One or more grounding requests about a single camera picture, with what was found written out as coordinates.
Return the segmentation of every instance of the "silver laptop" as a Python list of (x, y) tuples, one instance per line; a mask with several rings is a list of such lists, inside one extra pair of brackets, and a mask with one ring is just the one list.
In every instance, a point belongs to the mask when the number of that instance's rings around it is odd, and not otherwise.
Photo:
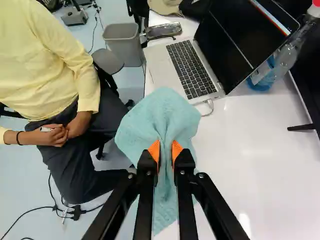
[(193, 38), (143, 51), (156, 88), (197, 104), (230, 93), (299, 26), (272, 0), (213, 1)]

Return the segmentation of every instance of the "light blue towel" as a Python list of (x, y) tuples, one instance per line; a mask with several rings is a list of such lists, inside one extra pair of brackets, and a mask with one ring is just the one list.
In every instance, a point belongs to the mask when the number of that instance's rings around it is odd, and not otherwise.
[(153, 233), (178, 218), (177, 190), (171, 166), (172, 142), (177, 140), (183, 148), (196, 154), (191, 138), (197, 133), (201, 114), (170, 88), (159, 88), (122, 119), (115, 143), (137, 167), (144, 149), (160, 141), (161, 165), (154, 193)]

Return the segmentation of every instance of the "shirt cuff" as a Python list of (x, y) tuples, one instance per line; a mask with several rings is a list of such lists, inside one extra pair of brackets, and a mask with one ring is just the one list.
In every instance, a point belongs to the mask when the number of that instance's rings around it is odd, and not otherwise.
[(92, 114), (99, 112), (100, 98), (97, 99), (85, 99), (79, 98), (78, 100), (78, 112), (89, 112), (92, 111)]
[(6, 128), (0, 126), (0, 144), (5, 144), (5, 140), (4, 140), (5, 132), (9, 131), (9, 130), (10, 129), (6, 129)]

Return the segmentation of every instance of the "trash can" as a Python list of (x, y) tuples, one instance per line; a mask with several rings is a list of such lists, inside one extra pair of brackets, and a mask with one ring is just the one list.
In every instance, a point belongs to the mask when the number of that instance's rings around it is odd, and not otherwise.
[(143, 62), (143, 51), (136, 23), (115, 23), (107, 25), (103, 39), (111, 51), (124, 61), (125, 67), (140, 67)]

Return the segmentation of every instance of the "light blue floor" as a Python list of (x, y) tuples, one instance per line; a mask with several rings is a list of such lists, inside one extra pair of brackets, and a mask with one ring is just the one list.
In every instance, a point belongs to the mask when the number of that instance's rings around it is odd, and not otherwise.
[[(103, 25), (111, 23), (133, 22), (128, 16), (125, 0), (97, 0), (102, 7), (100, 13)], [(93, 28), (96, 24), (94, 8), (86, 10), (89, 21), (84, 26), (73, 26), (68, 29), (79, 39), (87, 50), (91, 48)], [(62, 12), (56, 13), (59, 18)], [(97, 26), (93, 50), (105, 48), (102, 39), (102, 28)], [(144, 74), (142, 67), (125, 67), (114, 76), (123, 102), (133, 99), (138, 102), (144, 94)], [(1, 117), (0, 125), (13, 130), (22, 130), (27, 123), (24, 119)], [(129, 166), (128, 160), (111, 143), (105, 149), (110, 152), (110, 161), (97, 161), (92, 153), (93, 163), (97, 170), (118, 169)], [(7, 231), (20, 214), (32, 208), (53, 206), (48, 189), (49, 171), (42, 163), (42, 157), (35, 146), (0, 145), (0, 237)], [(60, 194), (54, 182), (51, 182), (53, 195), (60, 203)], [(83, 209), (91, 209), (105, 202), (105, 194), (91, 202), (83, 204)], [(129, 212), (125, 223), (117, 236), (119, 240), (132, 239), (135, 224), (136, 208)], [(80, 240), (98, 211), (80, 217), (79, 221), (66, 219), (62, 225), (61, 218), (50, 209), (42, 209), (24, 216), (6, 236), (5, 240), (20, 240), (30, 237), (34, 240)]]

